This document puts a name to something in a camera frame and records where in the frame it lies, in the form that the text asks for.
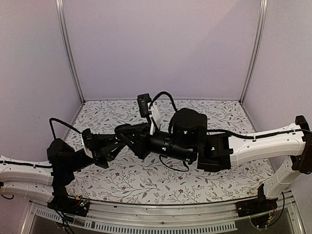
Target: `black mounting bracket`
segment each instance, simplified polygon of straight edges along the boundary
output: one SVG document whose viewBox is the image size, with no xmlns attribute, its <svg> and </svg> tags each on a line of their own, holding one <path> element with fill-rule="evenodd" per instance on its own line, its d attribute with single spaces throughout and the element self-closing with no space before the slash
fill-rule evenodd
<svg viewBox="0 0 312 234">
<path fill-rule="evenodd" d="M 277 208 L 276 199 L 266 199 L 263 190 L 264 184 L 258 188 L 258 197 L 250 200 L 239 201 L 236 205 L 238 217 L 256 215 Z"/>
<path fill-rule="evenodd" d="M 303 116 L 297 116 L 295 123 L 301 127 L 301 129 L 310 130 L 306 119 Z M 312 172 L 312 134 L 309 132 L 303 132 L 303 141 L 306 142 L 302 155 L 291 156 L 292 169 L 304 174 L 310 174 Z"/>
<path fill-rule="evenodd" d="M 64 212 L 71 215 L 86 217 L 90 207 L 90 202 L 88 200 L 86 201 L 84 205 L 78 205 L 79 201 L 75 198 L 55 196 L 53 200 L 47 204 L 47 207 L 61 213 Z"/>
<path fill-rule="evenodd" d="M 229 137 L 227 133 L 207 135 L 203 152 L 198 151 L 197 168 L 206 172 L 230 169 L 233 149 L 229 147 Z"/>
</svg>

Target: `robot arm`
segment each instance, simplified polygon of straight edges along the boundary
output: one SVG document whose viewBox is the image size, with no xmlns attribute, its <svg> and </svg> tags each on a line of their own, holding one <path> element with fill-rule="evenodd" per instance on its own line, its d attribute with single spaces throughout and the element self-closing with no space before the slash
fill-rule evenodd
<svg viewBox="0 0 312 234">
<path fill-rule="evenodd" d="M 86 129 L 81 134 L 83 149 L 79 151 L 55 139 L 47 149 L 47 162 L 18 161 L 1 156 L 0 193 L 40 199 L 51 209 L 86 216 L 89 200 L 70 198 L 65 186 L 74 180 L 74 172 L 88 165 L 108 168 L 109 162 L 125 146 L 140 159 L 153 152 L 188 164 L 197 160 L 197 168 L 207 172 L 230 169 L 256 159 L 292 155 L 259 187 L 256 199 L 236 204 L 239 215 L 246 216 L 276 207 L 279 194 L 299 174 L 312 171 L 312 134 L 302 116 L 281 129 L 246 135 L 208 130 L 225 132 L 208 135 L 205 115 L 175 108 L 169 132 L 164 132 L 160 130 L 160 115 L 154 100 L 144 94 L 138 96 L 138 103 L 147 123 L 120 125 L 115 128 L 115 134 L 92 134 Z"/>
</svg>

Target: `white wall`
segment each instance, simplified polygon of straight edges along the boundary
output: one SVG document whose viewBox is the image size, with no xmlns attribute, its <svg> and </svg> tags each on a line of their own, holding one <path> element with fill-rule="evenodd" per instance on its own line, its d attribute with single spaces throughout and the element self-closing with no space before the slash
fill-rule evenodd
<svg viewBox="0 0 312 234">
<path fill-rule="evenodd" d="M 46 160 L 49 118 L 71 122 L 79 101 L 54 0 L 0 2 L 0 155 Z M 65 129 L 56 126 L 59 137 Z M 17 234 L 26 200 L 0 197 L 0 233 Z"/>
<path fill-rule="evenodd" d="M 257 131 L 304 115 L 312 127 L 312 1 L 269 1 L 264 35 L 245 108 Z M 272 160 L 275 168 L 283 158 Z M 312 176 L 292 185 L 307 233 L 312 233 Z"/>
<path fill-rule="evenodd" d="M 239 99 L 259 0 L 67 0 L 66 22 L 86 99 Z"/>
</svg>

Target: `vertical metal pole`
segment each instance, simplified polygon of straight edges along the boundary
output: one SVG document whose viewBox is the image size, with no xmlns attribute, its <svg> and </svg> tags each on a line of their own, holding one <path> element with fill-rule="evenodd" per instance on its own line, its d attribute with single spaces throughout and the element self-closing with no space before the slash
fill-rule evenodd
<svg viewBox="0 0 312 234">
<path fill-rule="evenodd" d="M 252 76 L 254 73 L 254 67 L 256 64 L 258 51 L 259 51 L 260 43 L 261 43 L 261 38 L 262 38 L 262 34 L 263 34 L 263 29 L 264 29 L 265 17 L 267 14 L 267 6 L 268 6 L 268 0 L 261 0 L 258 26 L 257 26 L 257 31 L 256 31 L 256 38 L 254 40 L 254 45 L 253 45 L 253 53 L 252 53 L 252 57 L 251 57 L 251 60 L 249 63 L 249 67 L 248 67 L 243 91 L 242 91 L 242 94 L 241 94 L 240 100 L 239 100 L 239 102 L 242 105 L 244 105 L 244 102 L 245 102 L 245 99 L 246 99 L 246 96 L 248 93 L 248 89 L 250 86 L 250 82 L 251 82 L 251 79 L 252 79 Z"/>
<path fill-rule="evenodd" d="M 68 60 L 68 65 L 69 65 L 70 72 L 73 78 L 75 90 L 77 92 L 80 102 L 84 103 L 84 97 L 83 97 L 82 89 L 81 89 L 80 82 L 78 79 L 72 50 L 71 50 L 70 43 L 69 43 L 68 32 L 67 32 L 66 21 L 65 21 L 64 7 L 63 7 L 63 0 L 56 0 L 56 5 L 57 5 L 60 31 L 61 31 L 64 48 L 65 48 L 65 52 L 66 52 L 66 56 Z"/>
</svg>

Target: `patterned tablecloth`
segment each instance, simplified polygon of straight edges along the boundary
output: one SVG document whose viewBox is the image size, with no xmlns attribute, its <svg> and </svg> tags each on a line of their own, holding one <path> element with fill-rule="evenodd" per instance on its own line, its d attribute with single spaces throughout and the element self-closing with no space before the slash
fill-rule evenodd
<svg viewBox="0 0 312 234">
<path fill-rule="evenodd" d="M 250 121 L 237 101 L 178 100 L 177 108 L 187 107 L 208 117 L 208 128 L 223 128 L 238 133 L 253 131 Z M 174 110 L 169 101 L 158 101 L 162 129 Z M 92 133 L 113 133 L 120 124 L 146 122 L 138 112 L 136 100 L 89 101 L 83 106 L 74 126 L 79 130 L 91 128 Z M 67 143 L 81 148 L 79 135 L 71 131 Z M 164 158 L 173 168 L 184 169 L 182 162 Z M 95 165 L 76 173 L 67 186 L 71 195 L 83 195 L 94 200 L 141 204 L 181 204 L 226 201 L 256 194 L 260 183 L 273 174 L 270 162 L 256 160 L 218 173 L 196 169 L 177 172 L 163 166 L 158 155 L 150 154 L 140 160 L 125 147 L 108 169 Z"/>
</svg>

